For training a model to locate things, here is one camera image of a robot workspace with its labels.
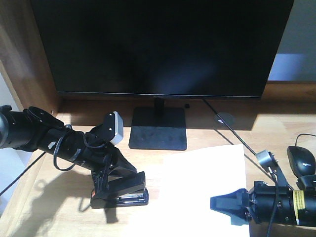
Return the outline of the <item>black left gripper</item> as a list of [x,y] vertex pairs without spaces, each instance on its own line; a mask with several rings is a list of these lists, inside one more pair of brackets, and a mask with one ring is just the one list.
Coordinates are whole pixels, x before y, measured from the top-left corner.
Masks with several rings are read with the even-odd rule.
[[137,169],[114,147],[118,142],[118,125],[99,125],[86,133],[68,126],[48,131],[44,136],[44,151],[53,155],[53,165],[60,171],[69,171],[75,165],[91,170],[94,185],[91,199],[108,199],[109,176],[127,177],[137,173]]

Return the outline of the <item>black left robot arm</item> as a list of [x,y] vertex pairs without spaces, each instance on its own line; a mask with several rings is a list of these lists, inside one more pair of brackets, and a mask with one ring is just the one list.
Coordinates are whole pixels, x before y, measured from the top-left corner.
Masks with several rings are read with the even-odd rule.
[[102,124],[89,132],[75,131],[48,112],[29,107],[21,112],[10,105],[0,108],[0,147],[27,152],[41,150],[71,163],[66,172],[78,165],[90,170],[94,189],[93,208],[135,205],[145,191],[145,174],[115,147],[123,138],[123,121],[117,112],[105,115]]

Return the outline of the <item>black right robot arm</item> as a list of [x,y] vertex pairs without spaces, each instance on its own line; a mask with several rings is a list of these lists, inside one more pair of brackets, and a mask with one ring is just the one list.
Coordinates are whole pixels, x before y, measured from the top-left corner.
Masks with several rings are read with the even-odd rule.
[[255,181],[248,191],[211,197],[210,209],[231,217],[235,225],[253,220],[257,224],[276,223],[292,226],[316,226],[316,191],[291,190],[287,185],[269,186]]

